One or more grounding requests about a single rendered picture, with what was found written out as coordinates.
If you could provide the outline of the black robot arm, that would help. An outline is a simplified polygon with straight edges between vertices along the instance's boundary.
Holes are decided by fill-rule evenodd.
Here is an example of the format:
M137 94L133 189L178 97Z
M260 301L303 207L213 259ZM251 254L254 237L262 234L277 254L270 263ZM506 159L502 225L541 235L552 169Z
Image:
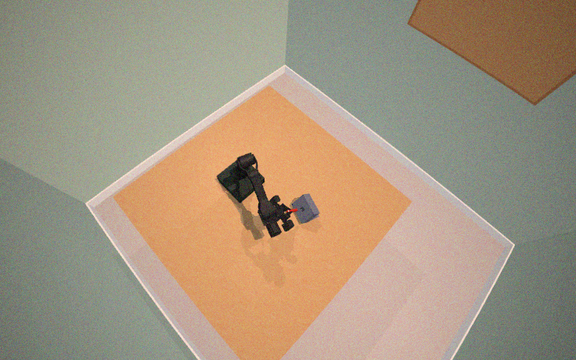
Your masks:
M251 181L251 184L254 188L255 194L258 199L258 213L261 218L263 225L268 230L269 235L271 238L278 236L282 233L278 221L279 221L279 214L276 207L268 200L264 187L261 183L260 173L257 169L257 159L252 153L247 153L240 157L236 158L237 165L232 166L234 170L234 174L240 179L243 180L246 176ZM250 171L250 166L256 164L255 168Z

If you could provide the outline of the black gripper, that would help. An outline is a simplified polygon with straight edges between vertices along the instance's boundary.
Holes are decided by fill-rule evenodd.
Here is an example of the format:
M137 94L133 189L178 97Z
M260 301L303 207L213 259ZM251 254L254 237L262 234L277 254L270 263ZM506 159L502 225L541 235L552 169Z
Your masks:
M294 223L292 220L288 220L290 218L290 214L292 214L293 212L287 212L286 214L284 212L286 212L287 210L291 210L290 208L288 208L286 205L284 205L284 203L282 203L281 205L279 205L279 201L280 198L279 196L273 196L270 200L269 200L277 209L278 214L279 214L279 219L282 220L283 224L283 230L284 232L288 232L289 230L291 230L294 227Z

